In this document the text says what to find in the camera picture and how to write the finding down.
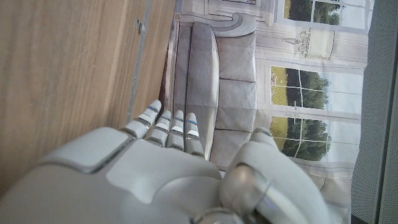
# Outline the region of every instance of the wooden surface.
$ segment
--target wooden surface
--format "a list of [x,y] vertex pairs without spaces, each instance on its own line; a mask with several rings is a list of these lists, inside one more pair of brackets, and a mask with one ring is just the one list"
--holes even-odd
[[175,0],[151,1],[151,4],[156,4],[156,7],[151,7],[149,11],[131,119],[159,97],[159,80],[163,75],[171,18],[174,16]]
[[128,1],[126,15],[121,23],[124,29],[122,30],[121,48],[116,56],[119,58],[114,68],[117,75],[114,80],[106,123],[107,126],[112,128],[119,129],[126,125],[141,36],[136,30],[136,22],[137,17],[140,21],[144,21],[146,2],[146,0]]
[[[174,8],[170,0],[151,3],[148,24],[156,28],[147,26],[137,83],[152,86],[137,89],[145,103],[159,94]],[[135,24],[145,7],[146,0],[0,1],[0,196],[44,154],[126,123]]]

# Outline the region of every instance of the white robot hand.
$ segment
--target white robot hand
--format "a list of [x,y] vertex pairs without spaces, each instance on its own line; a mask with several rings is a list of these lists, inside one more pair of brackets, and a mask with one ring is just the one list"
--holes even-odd
[[0,223],[328,223],[310,178],[256,129],[225,178],[204,160],[196,117],[154,101],[44,157],[0,200]]

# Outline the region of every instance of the sofa cushion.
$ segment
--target sofa cushion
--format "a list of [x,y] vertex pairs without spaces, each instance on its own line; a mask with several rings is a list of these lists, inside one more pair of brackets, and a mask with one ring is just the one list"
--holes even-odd
[[189,26],[180,26],[177,46],[177,58],[175,61],[174,78],[174,112],[181,110],[185,112],[185,95],[187,94],[187,78],[189,54],[191,49],[192,28]]
[[220,79],[216,129],[253,131],[257,110],[256,83]]
[[205,155],[211,149],[220,85],[217,44],[211,27],[194,23],[187,80],[186,114],[195,113]]
[[256,64],[254,33],[242,37],[217,37],[218,55],[220,58],[220,78],[256,81]]
[[210,154],[210,162],[219,169],[228,167],[242,145],[248,142],[250,133],[244,131],[216,130]]

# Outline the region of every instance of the sofa armrest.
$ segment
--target sofa armrest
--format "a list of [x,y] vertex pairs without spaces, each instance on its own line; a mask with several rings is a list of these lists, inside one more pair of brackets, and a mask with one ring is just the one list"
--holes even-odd
[[207,24],[194,23],[185,113],[195,113],[205,158],[210,156],[218,108],[220,64],[215,36]]
[[256,19],[246,13],[234,13],[230,21],[213,21],[198,16],[181,15],[181,22],[208,24],[216,37],[240,37],[256,30]]

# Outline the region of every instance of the gray fabric panel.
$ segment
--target gray fabric panel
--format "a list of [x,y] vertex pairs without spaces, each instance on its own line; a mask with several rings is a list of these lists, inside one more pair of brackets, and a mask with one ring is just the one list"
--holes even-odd
[[218,106],[219,67],[213,39],[214,33],[209,25],[193,24],[188,69],[188,105]]
[[389,145],[386,155],[386,169],[380,204],[379,223],[398,221],[398,72],[396,73],[395,93],[391,114]]
[[210,151],[216,124],[220,84],[217,46],[211,27],[194,23],[188,68],[186,114],[195,113],[200,142]]
[[396,0],[376,1],[369,31],[368,66],[364,73],[361,144],[351,188],[352,214],[377,223],[391,83],[397,43]]
[[242,145],[248,142],[250,133],[243,131],[216,130],[211,148],[210,162],[218,167],[228,167]]
[[185,95],[187,94],[187,78],[189,66],[189,54],[191,48],[191,27],[180,26],[178,37],[177,58],[175,62],[174,78],[174,111],[185,112]]
[[220,79],[216,129],[252,132],[256,110],[256,83]]
[[255,82],[256,35],[252,33],[242,37],[217,37],[216,39],[220,58],[220,78]]

